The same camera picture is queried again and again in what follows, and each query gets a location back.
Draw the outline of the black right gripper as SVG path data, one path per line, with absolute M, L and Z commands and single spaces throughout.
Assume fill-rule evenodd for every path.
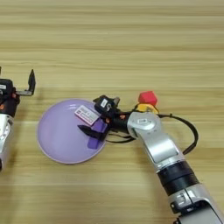
M 115 132 L 127 132 L 128 131 L 128 120 L 130 113 L 115 114 L 112 118 L 107 118 L 106 123 L 111 130 Z M 87 136 L 103 141 L 106 137 L 104 132 L 99 132 L 91 129 L 86 125 L 79 125 L 78 128 Z

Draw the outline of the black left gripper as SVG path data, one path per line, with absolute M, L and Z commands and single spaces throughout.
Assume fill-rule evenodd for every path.
M 31 70 L 29 80 L 29 88 L 24 91 L 17 91 L 14 87 L 8 91 L 0 89 L 0 114 L 6 114 L 14 117 L 20 103 L 21 96 L 32 96 L 36 87 L 36 79 L 34 70 Z

